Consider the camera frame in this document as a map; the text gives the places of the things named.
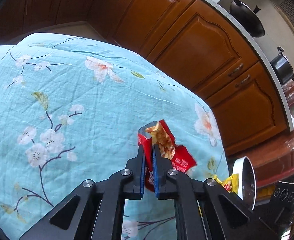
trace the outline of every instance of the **yellow candy package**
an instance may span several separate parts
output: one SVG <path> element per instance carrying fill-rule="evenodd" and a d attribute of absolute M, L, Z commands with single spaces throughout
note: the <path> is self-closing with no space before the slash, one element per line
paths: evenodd
<path fill-rule="evenodd" d="M 228 192 L 235 192 L 238 194 L 239 174 L 232 174 L 223 181 L 220 181 L 220 179 L 217 178 L 217 175 L 214 175 L 213 179 L 222 185 Z"/>

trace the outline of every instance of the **silver screw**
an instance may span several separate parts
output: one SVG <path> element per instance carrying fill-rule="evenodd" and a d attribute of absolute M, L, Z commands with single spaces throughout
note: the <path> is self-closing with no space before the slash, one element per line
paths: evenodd
<path fill-rule="evenodd" d="M 91 186 L 93 185 L 93 181 L 92 181 L 91 179 L 86 179 L 86 180 L 82 183 L 82 185 L 83 185 L 84 187 L 91 187 Z"/>
<path fill-rule="evenodd" d="M 178 171 L 176 169 L 169 169 L 168 170 L 168 174 L 169 175 L 177 175 L 178 174 Z"/>
<path fill-rule="evenodd" d="M 131 173 L 131 170 L 123 169 L 120 173 L 121 173 L 121 175 L 127 176 L 127 175 L 129 175 Z"/>
<path fill-rule="evenodd" d="M 215 186 L 217 184 L 217 181 L 214 179 L 207 179 L 206 182 L 209 186 Z"/>

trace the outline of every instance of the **black frying pan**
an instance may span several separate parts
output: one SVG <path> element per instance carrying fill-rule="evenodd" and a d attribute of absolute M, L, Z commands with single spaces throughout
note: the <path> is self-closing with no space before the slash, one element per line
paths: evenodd
<path fill-rule="evenodd" d="M 252 11 L 239 0 L 234 0 L 230 7 L 230 14 L 245 28 L 252 37 L 259 38 L 265 35 L 265 29 L 256 13 L 260 10 L 257 6 Z"/>

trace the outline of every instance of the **torn red wrapper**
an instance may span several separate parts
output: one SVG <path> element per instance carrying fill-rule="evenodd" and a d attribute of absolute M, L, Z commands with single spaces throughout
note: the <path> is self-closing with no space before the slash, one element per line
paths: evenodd
<path fill-rule="evenodd" d="M 171 160 L 173 168 L 181 172 L 188 171 L 196 166 L 196 161 L 189 154 L 186 147 L 175 144 L 175 137 L 164 120 L 153 121 L 138 131 L 138 145 L 143 145 L 146 156 L 146 176 L 145 185 L 151 191 L 154 191 L 154 174 L 152 166 L 153 144 L 158 144 L 162 157 Z"/>

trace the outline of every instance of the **cabinet handle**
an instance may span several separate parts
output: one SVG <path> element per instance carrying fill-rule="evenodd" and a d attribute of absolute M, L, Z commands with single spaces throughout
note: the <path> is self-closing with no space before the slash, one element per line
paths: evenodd
<path fill-rule="evenodd" d="M 232 74 L 236 73 L 238 70 L 240 70 L 242 67 L 244 66 L 244 64 L 240 64 L 240 66 L 238 68 L 235 68 L 235 70 L 231 73 L 228 74 L 228 76 L 230 77 Z"/>
<path fill-rule="evenodd" d="M 248 75 L 242 82 L 240 82 L 239 84 L 236 84 L 235 87 L 239 87 L 241 84 L 245 83 L 247 80 L 249 80 L 251 77 L 251 75 Z"/>

